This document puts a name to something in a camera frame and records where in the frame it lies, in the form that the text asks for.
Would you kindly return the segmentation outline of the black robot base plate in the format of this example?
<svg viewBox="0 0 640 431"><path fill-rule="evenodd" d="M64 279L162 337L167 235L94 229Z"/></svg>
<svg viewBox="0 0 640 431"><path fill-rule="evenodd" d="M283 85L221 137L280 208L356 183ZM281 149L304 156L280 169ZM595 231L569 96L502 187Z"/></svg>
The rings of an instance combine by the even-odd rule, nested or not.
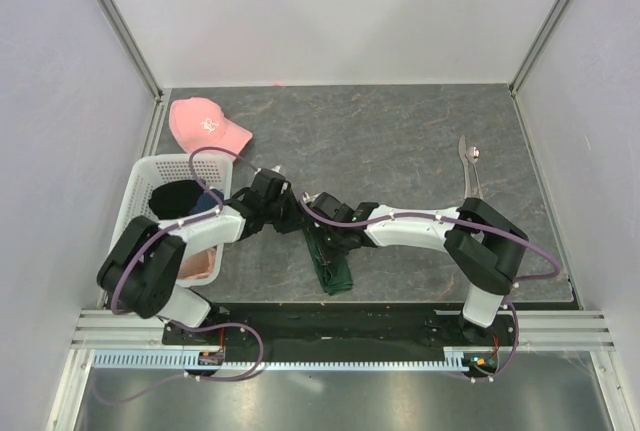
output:
<svg viewBox="0 0 640 431"><path fill-rule="evenodd" d="M192 331L170 324L165 344L223 344L237 346L246 334L209 328L240 323L252 327L267 346L284 341L372 340L425 347L509 346L515 323L511 313L497 315L487 329L462 317L459 304L384 302L224 303L212 307Z"/></svg>

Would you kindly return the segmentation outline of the dark green cloth napkin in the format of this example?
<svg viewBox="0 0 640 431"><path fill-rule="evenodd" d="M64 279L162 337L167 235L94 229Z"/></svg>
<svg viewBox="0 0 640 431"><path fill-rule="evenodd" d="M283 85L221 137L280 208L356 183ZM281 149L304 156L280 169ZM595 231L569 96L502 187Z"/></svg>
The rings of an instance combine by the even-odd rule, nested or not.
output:
<svg viewBox="0 0 640 431"><path fill-rule="evenodd" d="M353 289L353 278L346 256L322 240L320 228L303 230L311 261L322 290L329 296Z"/></svg>

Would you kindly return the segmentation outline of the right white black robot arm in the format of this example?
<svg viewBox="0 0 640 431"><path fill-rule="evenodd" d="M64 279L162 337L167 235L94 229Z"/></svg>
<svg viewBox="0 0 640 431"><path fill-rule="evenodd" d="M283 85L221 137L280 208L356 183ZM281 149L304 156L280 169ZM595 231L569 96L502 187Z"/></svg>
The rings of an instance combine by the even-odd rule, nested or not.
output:
<svg viewBox="0 0 640 431"><path fill-rule="evenodd" d="M518 274L529 237L480 198L435 211L363 202L352 209L328 193L300 201L325 247L346 255L360 247L405 246L448 254L469 281L458 332L477 345Z"/></svg>

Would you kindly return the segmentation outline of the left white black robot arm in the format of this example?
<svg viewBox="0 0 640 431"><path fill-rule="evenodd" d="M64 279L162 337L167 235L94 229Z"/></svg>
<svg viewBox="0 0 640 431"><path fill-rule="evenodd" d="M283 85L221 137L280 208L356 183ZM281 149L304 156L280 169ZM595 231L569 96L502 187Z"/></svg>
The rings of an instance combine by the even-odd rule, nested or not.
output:
<svg viewBox="0 0 640 431"><path fill-rule="evenodd" d="M179 270L188 259L243 241L266 225L287 234L302 229L304 217L290 182L263 169L250 186L207 212L161 222L134 218L100 267L97 284L114 313L168 319L183 325L196 343L211 343L220 322L208 300L178 284Z"/></svg>

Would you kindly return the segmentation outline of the silver spoon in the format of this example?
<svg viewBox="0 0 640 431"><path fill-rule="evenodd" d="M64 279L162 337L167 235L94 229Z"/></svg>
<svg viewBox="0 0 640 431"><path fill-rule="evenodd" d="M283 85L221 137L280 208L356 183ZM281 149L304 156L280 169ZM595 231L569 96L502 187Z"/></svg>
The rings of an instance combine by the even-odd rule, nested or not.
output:
<svg viewBox="0 0 640 431"><path fill-rule="evenodd" d="M480 178L479 178L478 169L477 169L477 162L479 160L479 157L480 157L480 150L476 146L469 146L467 148L466 158L469 164L471 165L476 178L477 196L480 199L483 199L484 195L482 192L482 187L481 187Z"/></svg>

